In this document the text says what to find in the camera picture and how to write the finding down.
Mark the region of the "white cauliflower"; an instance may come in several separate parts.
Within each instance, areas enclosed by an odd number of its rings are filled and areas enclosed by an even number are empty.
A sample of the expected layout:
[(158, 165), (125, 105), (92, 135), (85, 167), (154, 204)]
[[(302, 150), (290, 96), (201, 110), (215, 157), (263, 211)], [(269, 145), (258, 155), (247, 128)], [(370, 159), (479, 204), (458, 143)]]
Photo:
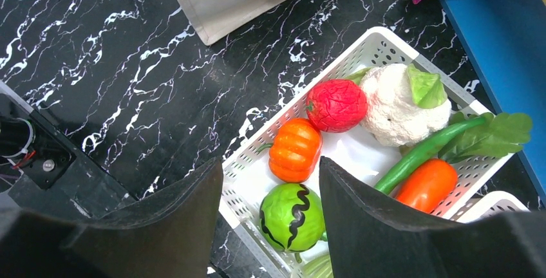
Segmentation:
[(438, 73), (395, 63), (363, 68), (347, 79), (367, 99), (359, 125), (382, 145), (415, 145), (448, 124), (451, 102)]

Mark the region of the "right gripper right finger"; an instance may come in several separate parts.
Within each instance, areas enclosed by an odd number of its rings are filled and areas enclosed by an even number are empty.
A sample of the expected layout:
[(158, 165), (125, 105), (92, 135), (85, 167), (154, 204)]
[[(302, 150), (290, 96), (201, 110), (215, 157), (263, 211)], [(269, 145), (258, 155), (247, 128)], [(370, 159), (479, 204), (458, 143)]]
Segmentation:
[(408, 207), (319, 163), (335, 277), (544, 277), (545, 213), (457, 223)]

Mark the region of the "white vegetable basket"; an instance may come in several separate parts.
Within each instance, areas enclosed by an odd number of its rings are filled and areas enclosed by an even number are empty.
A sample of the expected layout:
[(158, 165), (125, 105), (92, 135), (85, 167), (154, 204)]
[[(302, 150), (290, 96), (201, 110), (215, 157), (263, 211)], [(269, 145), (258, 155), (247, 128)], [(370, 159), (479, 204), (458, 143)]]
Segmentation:
[[(391, 63), (413, 64), (422, 71), (439, 69), (391, 30), (376, 26), (368, 29), (333, 63), (313, 80), (318, 84), (345, 78), (363, 68)], [(304, 117), (308, 94), (303, 89), (252, 137), (241, 143), (223, 163), (224, 184), (220, 212), (257, 259), (269, 277), (300, 277), (300, 264), (292, 254), (275, 251), (260, 234), (259, 205), (279, 180), (268, 167), (268, 152), (258, 148), (273, 141), (288, 120)], [(323, 135), (322, 153), (358, 180), (369, 185), (379, 180), (399, 158), (395, 147), (381, 145), (363, 127), (346, 133)], [(450, 219), (507, 162), (507, 157), (472, 157), (455, 164), (458, 182), (454, 191), (434, 210), (434, 215)]]

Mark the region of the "white fruit basket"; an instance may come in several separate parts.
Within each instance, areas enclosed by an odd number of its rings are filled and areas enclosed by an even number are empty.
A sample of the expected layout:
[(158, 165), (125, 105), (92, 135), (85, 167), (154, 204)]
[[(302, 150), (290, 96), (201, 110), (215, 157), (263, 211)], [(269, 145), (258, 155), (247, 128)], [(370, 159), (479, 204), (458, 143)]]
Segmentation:
[(450, 220), (470, 223), (504, 212), (529, 212), (529, 209), (514, 195), (499, 190), (482, 198), (471, 198)]

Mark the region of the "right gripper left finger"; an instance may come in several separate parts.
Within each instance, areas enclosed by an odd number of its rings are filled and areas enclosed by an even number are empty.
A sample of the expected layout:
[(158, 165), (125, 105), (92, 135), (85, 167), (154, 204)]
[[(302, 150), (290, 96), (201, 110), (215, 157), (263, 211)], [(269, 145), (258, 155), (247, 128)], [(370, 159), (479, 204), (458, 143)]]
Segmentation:
[(100, 220), (1, 211), (2, 277), (206, 277), (223, 171), (220, 158)]

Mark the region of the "orange carrot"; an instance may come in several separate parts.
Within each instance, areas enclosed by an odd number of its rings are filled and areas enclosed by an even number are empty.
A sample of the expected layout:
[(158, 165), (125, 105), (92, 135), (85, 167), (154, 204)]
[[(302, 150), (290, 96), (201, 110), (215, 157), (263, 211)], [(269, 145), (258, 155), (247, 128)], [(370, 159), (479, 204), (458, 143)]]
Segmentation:
[[(484, 122), (471, 127), (470, 121), (478, 117)], [(466, 118), (461, 112), (452, 116), (452, 125), (464, 124), (467, 129), (452, 137), (402, 183), (397, 201), (430, 214), (456, 187), (454, 163), (473, 156), (501, 158), (521, 151), (531, 140), (532, 119), (525, 113), (484, 113), (478, 117)]]

